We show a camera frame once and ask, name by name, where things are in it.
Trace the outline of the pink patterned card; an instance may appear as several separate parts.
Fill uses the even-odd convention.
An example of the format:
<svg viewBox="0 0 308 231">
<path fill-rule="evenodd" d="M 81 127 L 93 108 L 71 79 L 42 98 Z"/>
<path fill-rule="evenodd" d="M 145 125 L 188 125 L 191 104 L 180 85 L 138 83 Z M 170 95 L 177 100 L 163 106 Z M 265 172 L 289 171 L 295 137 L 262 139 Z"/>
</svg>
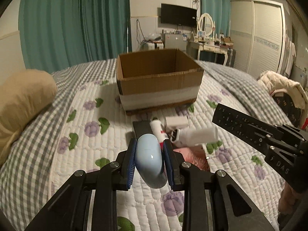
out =
<svg viewBox="0 0 308 231">
<path fill-rule="evenodd" d="M 181 153 L 186 162 L 197 166 L 202 171 L 210 171 L 206 153 L 202 145 L 193 147 L 175 148 L 173 151 Z"/>
</svg>

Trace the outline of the light blue computer mouse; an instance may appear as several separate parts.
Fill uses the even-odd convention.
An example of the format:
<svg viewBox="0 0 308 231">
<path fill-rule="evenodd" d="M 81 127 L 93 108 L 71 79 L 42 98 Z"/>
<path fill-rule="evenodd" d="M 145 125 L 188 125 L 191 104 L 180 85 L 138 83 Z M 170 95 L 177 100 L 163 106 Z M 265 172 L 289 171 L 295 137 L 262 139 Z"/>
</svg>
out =
<svg viewBox="0 0 308 231">
<path fill-rule="evenodd" d="M 138 138 L 135 165 L 147 186 L 159 189 L 167 183 L 161 146 L 153 134 L 144 134 Z"/>
</svg>

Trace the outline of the black remote control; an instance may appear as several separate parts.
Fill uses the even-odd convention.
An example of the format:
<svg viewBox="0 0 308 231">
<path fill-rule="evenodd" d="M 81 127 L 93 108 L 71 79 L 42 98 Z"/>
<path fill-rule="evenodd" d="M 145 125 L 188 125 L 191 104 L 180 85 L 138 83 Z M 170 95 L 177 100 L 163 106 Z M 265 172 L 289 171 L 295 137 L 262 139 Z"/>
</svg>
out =
<svg viewBox="0 0 308 231">
<path fill-rule="evenodd" d="M 242 140 L 272 136 L 276 131 L 272 125 L 223 104 L 216 106 L 212 122 Z"/>
</svg>

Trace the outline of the grey checked blanket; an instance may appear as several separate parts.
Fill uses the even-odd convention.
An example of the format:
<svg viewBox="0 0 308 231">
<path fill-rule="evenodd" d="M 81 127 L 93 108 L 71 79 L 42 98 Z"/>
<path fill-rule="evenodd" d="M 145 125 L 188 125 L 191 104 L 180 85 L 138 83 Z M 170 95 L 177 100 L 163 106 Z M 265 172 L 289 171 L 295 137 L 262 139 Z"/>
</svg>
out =
<svg viewBox="0 0 308 231">
<path fill-rule="evenodd" d="M 204 68 L 204 76 L 229 84 L 232 89 L 246 91 L 259 86 L 268 94 L 249 74 L 202 61 L 198 64 Z M 8 159 L 1 168 L 1 209 L 16 230 L 24 230 L 53 195 L 50 194 L 52 162 L 77 90 L 89 82 L 103 85 L 106 80 L 115 80 L 115 74 L 116 59 L 79 64 L 52 74 L 58 88 L 55 100 L 12 144 Z M 243 113 L 263 121 L 251 105 L 246 106 Z M 278 125 L 291 125 L 286 114 L 282 113 L 282 122 Z"/>
</svg>

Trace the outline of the white puffy jacket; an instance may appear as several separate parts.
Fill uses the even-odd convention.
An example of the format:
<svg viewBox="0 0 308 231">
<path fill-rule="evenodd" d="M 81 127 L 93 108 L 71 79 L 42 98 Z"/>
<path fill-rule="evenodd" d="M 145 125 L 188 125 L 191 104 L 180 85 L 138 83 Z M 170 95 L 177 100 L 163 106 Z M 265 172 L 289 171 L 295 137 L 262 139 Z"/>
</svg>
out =
<svg viewBox="0 0 308 231">
<path fill-rule="evenodd" d="M 269 94 L 279 90 L 288 94 L 296 108 L 307 109 L 307 95 L 299 82 L 293 81 L 274 71 L 264 71 L 257 78 L 257 83 L 261 85 Z"/>
</svg>

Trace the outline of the small white box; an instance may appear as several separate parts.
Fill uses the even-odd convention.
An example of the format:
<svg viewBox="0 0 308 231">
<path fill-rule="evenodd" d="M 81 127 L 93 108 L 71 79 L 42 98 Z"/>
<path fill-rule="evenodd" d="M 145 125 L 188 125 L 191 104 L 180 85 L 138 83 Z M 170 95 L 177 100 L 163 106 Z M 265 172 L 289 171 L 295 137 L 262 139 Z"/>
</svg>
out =
<svg viewBox="0 0 308 231">
<path fill-rule="evenodd" d="M 185 128 L 188 126 L 186 116 L 168 116 L 165 118 L 165 127 L 170 129 Z"/>
</svg>

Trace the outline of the white tube red cap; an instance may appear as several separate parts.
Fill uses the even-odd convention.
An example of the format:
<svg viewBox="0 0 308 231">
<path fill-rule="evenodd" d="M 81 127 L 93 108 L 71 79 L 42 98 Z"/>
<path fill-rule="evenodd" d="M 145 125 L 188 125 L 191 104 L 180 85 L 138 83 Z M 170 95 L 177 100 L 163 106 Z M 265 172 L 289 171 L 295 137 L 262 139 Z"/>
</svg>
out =
<svg viewBox="0 0 308 231">
<path fill-rule="evenodd" d="M 164 140 L 168 139 L 168 135 L 162 126 L 162 122 L 159 119 L 154 118 L 150 122 L 150 126 L 151 126 L 152 133 L 157 138 L 161 148 L 163 148 L 163 142 Z"/>
</svg>

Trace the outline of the tan pillow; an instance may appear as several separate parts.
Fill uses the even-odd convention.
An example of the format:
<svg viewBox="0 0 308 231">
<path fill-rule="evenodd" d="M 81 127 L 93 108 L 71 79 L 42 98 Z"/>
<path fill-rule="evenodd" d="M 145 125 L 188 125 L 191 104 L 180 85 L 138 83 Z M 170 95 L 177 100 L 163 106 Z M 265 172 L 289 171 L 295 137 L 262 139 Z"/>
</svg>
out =
<svg viewBox="0 0 308 231">
<path fill-rule="evenodd" d="M 7 160 L 12 143 L 54 101 L 56 93 L 51 74 L 36 69 L 14 73 L 1 85 L 1 165 Z"/>
</svg>

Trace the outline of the white dressing table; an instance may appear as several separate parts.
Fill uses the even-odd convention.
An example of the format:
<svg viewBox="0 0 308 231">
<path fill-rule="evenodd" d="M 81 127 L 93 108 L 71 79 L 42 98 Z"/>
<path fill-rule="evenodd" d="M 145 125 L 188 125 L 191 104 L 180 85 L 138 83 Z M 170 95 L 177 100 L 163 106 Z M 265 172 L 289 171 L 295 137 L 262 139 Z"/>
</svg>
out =
<svg viewBox="0 0 308 231">
<path fill-rule="evenodd" d="M 200 60 L 201 52 L 210 52 L 210 53 L 224 55 L 224 62 L 223 62 L 224 66 L 229 66 L 229 67 L 234 66 L 235 53 L 233 52 L 233 49 L 224 48 L 218 45 L 195 42 L 195 41 L 189 41 L 188 47 L 190 49 L 195 49 L 197 51 L 197 60 Z"/>
</svg>

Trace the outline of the oval vanity mirror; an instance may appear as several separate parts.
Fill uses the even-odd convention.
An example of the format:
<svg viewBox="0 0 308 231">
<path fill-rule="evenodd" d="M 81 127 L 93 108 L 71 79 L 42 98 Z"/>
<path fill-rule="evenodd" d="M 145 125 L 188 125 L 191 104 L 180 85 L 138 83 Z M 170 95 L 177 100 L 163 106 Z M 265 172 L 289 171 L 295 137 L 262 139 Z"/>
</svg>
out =
<svg viewBox="0 0 308 231">
<path fill-rule="evenodd" d="M 214 21 L 208 13 L 203 13 L 197 23 L 197 33 L 205 37 L 211 36 L 213 33 Z"/>
</svg>

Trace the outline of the silver mini fridge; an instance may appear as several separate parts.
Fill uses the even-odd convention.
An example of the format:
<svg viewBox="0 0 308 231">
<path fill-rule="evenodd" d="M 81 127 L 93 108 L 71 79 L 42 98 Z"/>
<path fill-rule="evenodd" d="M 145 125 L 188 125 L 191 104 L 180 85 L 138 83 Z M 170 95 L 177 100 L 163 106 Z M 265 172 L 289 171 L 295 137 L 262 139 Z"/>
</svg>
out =
<svg viewBox="0 0 308 231">
<path fill-rule="evenodd" d="M 186 52 L 187 35 L 165 33 L 163 35 L 163 44 L 165 49 L 179 49 Z"/>
</svg>

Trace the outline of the brown cardboard box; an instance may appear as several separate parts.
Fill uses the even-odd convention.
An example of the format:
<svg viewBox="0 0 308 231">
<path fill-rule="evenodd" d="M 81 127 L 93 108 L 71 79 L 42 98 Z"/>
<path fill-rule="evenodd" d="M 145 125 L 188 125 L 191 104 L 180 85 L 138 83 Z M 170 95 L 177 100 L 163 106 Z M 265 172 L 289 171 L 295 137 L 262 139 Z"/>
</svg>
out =
<svg viewBox="0 0 308 231">
<path fill-rule="evenodd" d="M 127 114 L 196 101 L 203 68 L 179 49 L 120 54 L 116 83 Z"/>
</svg>

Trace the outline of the narrow teal curtain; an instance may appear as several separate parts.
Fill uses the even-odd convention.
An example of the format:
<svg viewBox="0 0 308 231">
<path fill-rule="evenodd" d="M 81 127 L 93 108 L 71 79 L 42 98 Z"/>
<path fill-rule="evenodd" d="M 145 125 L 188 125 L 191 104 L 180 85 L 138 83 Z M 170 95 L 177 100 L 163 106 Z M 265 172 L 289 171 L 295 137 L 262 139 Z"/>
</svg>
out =
<svg viewBox="0 0 308 231">
<path fill-rule="evenodd" d="M 211 15 L 216 25 L 215 33 L 223 33 L 226 37 L 230 33 L 231 1 L 230 0 L 200 0 L 201 13 Z"/>
</svg>

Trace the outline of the white suitcase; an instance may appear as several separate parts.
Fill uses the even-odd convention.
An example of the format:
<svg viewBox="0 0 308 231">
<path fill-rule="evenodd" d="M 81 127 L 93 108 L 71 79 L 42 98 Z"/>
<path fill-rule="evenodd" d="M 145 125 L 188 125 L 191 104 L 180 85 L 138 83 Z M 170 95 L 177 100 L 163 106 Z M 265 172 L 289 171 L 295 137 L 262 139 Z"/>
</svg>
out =
<svg viewBox="0 0 308 231">
<path fill-rule="evenodd" d="M 164 44 L 162 41 L 146 41 L 142 45 L 143 50 L 153 50 L 153 49 L 164 49 Z"/>
</svg>

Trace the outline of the large teal curtain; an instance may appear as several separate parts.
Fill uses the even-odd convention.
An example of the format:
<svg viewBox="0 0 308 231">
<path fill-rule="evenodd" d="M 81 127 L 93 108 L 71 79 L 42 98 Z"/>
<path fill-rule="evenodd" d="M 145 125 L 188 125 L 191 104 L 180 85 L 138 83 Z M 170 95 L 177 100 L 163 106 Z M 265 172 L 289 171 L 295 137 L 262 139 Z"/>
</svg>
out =
<svg viewBox="0 0 308 231">
<path fill-rule="evenodd" d="M 26 68 L 52 73 L 131 51 L 130 0 L 21 0 Z"/>
</svg>

